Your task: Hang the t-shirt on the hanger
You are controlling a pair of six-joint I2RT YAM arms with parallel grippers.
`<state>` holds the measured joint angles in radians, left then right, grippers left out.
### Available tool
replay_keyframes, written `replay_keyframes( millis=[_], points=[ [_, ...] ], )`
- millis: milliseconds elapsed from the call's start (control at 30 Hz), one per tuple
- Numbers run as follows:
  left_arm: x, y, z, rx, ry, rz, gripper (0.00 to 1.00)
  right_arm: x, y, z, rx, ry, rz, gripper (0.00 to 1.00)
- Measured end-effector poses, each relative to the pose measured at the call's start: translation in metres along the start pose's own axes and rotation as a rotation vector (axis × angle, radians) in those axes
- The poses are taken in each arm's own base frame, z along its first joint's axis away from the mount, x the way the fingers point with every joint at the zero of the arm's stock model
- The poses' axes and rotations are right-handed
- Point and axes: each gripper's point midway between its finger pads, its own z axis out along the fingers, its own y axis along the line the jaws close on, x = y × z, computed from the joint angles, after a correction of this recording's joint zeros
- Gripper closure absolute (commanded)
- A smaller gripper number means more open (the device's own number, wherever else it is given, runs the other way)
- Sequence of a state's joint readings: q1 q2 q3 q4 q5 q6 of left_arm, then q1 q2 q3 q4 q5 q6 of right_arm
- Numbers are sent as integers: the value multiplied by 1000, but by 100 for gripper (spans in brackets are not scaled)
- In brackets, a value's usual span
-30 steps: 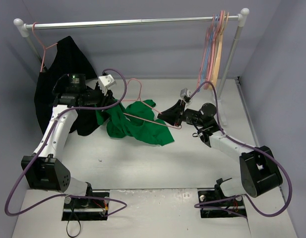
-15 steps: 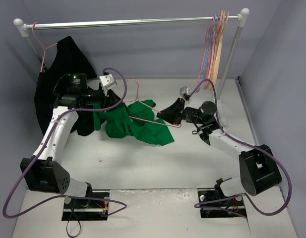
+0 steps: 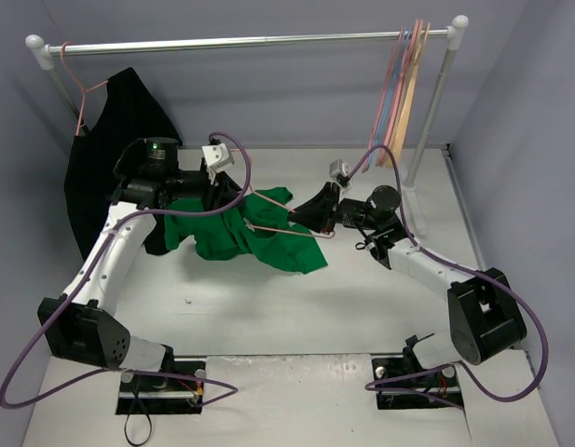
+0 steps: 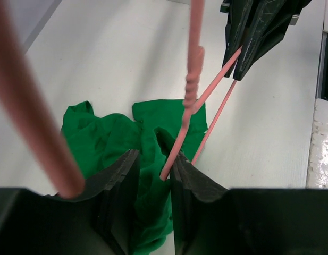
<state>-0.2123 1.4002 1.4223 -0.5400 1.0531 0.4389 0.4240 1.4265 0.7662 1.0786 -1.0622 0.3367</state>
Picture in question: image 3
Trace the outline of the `green t shirt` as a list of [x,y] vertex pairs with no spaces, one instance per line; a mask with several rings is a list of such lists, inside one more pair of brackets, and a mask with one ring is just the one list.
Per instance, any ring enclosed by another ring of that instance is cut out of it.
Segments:
[[165,244],[170,251],[188,237],[194,238],[198,256],[206,261],[229,261],[251,254],[259,262],[284,272],[308,274],[328,265],[314,237],[251,231],[242,220],[246,197],[240,206],[222,214],[164,218]]

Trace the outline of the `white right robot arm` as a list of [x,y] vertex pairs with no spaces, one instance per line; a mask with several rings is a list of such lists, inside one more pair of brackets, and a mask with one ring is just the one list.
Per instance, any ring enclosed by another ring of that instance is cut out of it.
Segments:
[[396,214],[400,193],[380,185],[365,200],[343,198],[337,183],[326,183],[308,202],[288,215],[289,222],[328,234],[336,225],[357,230],[359,249],[389,270],[403,274],[444,300],[448,328],[407,339],[401,361],[404,378],[421,384],[436,367],[463,360],[479,365],[523,341],[527,326],[507,278],[496,268],[463,271],[449,260],[436,261],[421,251]]

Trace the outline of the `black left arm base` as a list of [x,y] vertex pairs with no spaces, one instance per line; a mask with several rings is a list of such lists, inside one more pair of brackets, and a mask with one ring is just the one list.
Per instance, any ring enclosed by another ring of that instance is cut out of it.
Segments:
[[187,375],[206,376],[204,358],[178,358],[174,372],[182,378],[123,374],[119,382],[116,414],[200,414],[204,384],[187,380]]

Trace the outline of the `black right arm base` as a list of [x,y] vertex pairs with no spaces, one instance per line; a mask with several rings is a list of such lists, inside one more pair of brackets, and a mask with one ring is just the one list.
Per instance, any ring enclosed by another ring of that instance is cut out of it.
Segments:
[[373,356],[373,379],[370,388],[375,393],[380,411],[464,410],[459,380],[454,368],[423,369],[413,352],[419,339],[413,335],[405,340],[399,354]]

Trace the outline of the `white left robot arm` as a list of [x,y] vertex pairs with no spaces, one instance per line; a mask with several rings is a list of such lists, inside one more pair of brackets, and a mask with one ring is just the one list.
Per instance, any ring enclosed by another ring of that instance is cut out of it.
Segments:
[[197,198],[200,211],[190,218],[218,215],[239,205],[245,187],[226,174],[234,158],[221,133],[201,148],[197,170],[179,167],[179,143],[172,138],[141,138],[127,146],[114,167],[118,180],[103,228],[77,277],[57,298],[46,298],[37,314],[51,354],[110,371],[142,371],[156,391],[174,381],[170,346],[134,336],[116,317],[125,276],[140,248],[157,227],[157,218],[173,214],[180,198]]

